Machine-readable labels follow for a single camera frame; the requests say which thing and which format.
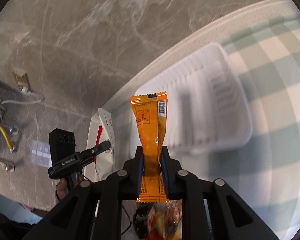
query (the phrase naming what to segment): yellow wire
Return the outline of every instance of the yellow wire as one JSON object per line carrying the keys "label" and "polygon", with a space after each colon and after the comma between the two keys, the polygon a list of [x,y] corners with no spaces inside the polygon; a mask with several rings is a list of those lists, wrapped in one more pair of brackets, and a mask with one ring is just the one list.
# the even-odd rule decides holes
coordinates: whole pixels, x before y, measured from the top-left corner
{"label": "yellow wire", "polygon": [[8,135],[7,135],[7,132],[5,131],[5,129],[0,125],[0,132],[2,133],[3,137],[4,137],[4,140],[6,141],[9,149],[13,149],[13,145],[12,143],[9,141],[9,138],[8,138]]}

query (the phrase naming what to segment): white plastic basket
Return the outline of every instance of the white plastic basket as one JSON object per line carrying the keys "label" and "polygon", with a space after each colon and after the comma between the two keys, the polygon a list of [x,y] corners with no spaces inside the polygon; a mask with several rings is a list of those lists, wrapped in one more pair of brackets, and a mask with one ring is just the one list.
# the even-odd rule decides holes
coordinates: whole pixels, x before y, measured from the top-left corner
{"label": "white plastic basket", "polygon": [[[252,134],[249,105],[224,49],[197,50],[140,87],[135,95],[166,91],[170,155],[226,151],[244,146]],[[141,145],[135,119],[130,152]]]}

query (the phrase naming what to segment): black cable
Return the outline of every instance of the black cable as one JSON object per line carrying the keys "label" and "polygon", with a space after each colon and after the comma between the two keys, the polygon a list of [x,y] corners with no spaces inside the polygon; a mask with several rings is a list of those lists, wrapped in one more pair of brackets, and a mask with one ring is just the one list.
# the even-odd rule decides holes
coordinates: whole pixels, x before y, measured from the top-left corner
{"label": "black cable", "polygon": [[130,217],[129,217],[129,215],[128,215],[128,213],[127,213],[127,211],[126,211],[126,209],[124,208],[124,206],[122,205],[122,208],[123,208],[123,210],[124,210],[124,212],[127,214],[127,217],[129,218],[129,221],[130,221],[130,225],[127,227],[127,229],[126,230],[124,230],[122,233],[121,233],[121,235],[123,235],[125,232],[127,232],[128,231],[128,229],[131,227],[131,225],[132,225],[132,221],[131,221],[131,219],[130,219]]}
{"label": "black cable", "polygon": [[86,176],[84,176],[83,174],[81,174],[85,179],[87,179],[88,181],[90,181],[91,183],[93,183],[90,179],[88,179]]}

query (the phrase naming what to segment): marble wall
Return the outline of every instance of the marble wall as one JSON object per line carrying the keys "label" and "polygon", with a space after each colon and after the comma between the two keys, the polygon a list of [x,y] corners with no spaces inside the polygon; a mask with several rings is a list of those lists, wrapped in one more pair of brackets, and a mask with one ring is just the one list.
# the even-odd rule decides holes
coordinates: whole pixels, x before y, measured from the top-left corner
{"label": "marble wall", "polygon": [[10,0],[0,14],[0,81],[27,71],[48,106],[91,117],[164,51],[260,0]]}
{"label": "marble wall", "polygon": [[[23,100],[20,95],[4,89],[0,89],[0,97]],[[15,171],[11,173],[0,166],[0,194],[18,203],[50,210],[56,204],[55,190],[58,181],[49,178],[47,167],[33,162],[31,142],[36,140],[49,143],[49,133],[60,128],[74,132],[76,150],[82,151],[86,148],[90,120],[45,104],[6,104],[4,107],[4,123],[17,125],[20,132],[17,135],[9,134],[10,141],[18,146],[16,153],[10,153],[0,134],[0,160],[15,166]]]}

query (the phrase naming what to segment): orange snack package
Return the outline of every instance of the orange snack package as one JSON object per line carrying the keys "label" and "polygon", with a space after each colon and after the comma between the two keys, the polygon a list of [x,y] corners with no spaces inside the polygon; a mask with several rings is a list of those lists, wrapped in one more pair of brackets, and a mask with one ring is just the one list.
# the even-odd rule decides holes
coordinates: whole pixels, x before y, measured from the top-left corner
{"label": "orange snack package", "polygon": [[160,179],[160,154],[166,133],[167,92],[131,97],[143,148],[144,174],[141,180],[140,202],[168,201]]}

